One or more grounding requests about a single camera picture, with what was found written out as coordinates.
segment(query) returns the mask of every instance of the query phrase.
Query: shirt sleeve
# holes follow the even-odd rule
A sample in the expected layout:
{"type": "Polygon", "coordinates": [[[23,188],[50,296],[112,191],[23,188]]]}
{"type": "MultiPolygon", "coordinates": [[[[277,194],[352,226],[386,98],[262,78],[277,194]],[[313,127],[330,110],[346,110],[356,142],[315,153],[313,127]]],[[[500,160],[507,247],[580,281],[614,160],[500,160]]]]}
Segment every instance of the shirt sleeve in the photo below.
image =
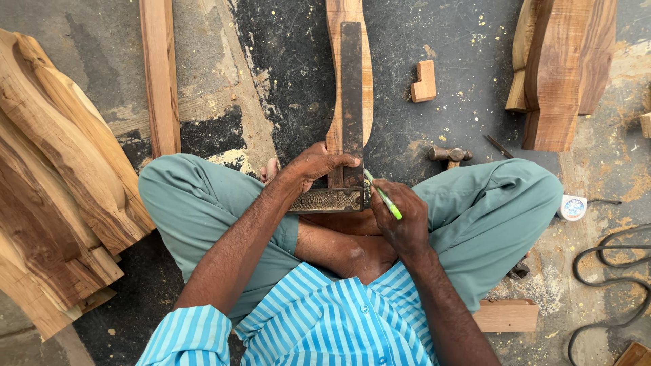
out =
{"type": "Polygon", "coordinates": [[[136,366],[229,365],[231,327],[211,305],[177,309],[158,324],[136,366]]]}

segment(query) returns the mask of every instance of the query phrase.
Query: hammer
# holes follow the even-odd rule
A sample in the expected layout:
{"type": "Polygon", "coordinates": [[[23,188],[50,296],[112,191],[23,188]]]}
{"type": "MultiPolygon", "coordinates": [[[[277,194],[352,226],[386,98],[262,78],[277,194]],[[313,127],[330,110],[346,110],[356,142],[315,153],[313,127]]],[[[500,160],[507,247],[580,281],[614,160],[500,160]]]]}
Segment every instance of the hammer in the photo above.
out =
{"type": "Polygon", "coordinates": [[[455,148],[442,148],[433,146],[428,153],[430,160],[448,160],[447,169],[458,167],[459,162],[462,160],[470,160],[473,158],[473,152],[470,150],[462,150],[458,147],[455,148]]]}

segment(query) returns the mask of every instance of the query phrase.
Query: man's left hand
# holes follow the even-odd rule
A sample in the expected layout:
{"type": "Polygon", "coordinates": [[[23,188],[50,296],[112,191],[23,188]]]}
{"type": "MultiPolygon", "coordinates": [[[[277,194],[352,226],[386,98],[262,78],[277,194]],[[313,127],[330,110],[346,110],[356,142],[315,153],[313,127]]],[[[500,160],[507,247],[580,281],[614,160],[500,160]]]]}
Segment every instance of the man's left hand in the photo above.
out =
{"type": "Polygon", "coordinates": [[[350,154],[328,154],[325,143],[325,141],[317,142],[303,151],[275,178],[298,180],[300,192],[307,192],[315,180],[330,173],[334,168],[359,166],[359,159],[350,154]]]}

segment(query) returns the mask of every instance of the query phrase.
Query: hammer head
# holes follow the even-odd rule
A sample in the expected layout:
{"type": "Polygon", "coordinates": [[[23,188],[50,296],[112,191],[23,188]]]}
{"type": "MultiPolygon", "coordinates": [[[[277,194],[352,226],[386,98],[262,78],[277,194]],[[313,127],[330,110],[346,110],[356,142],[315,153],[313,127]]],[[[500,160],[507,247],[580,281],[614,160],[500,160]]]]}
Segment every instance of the hammer head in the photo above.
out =
{"type": "Polygon", "coordinates": [[[451,162],[460,162],[462,160],[470,160],[473,158],[471,150],[462,150],[458,147],[455,148],[442,148],[433,146],[428,153],[430,160],[449,160],[451,162]]]}

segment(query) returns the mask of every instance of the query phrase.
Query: leg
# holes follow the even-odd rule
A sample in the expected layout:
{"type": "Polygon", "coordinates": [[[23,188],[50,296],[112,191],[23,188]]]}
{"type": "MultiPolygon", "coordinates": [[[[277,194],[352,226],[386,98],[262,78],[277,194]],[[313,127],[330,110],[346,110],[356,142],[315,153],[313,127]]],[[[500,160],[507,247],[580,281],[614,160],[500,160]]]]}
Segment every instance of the leg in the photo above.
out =
{"type": "Polygon", "coordinates": [[[554,175],[522,159],[456,167],[413,190],[429,206],[430,245],[470,311],[533,247],[562,196],[554,175]]]}
{"type": "MultiPolygon", "coordinates": [[[[139,179],[145,206],[185,281],[263,187],[250,176],[189,154],[162,156],[139,179]]],[[[354,239],[285,216],[229,318],[239,322],[303,260],[340,276],[359,275],[366,283],[391,267],[396,256],[382,238],[354,239]]]]}

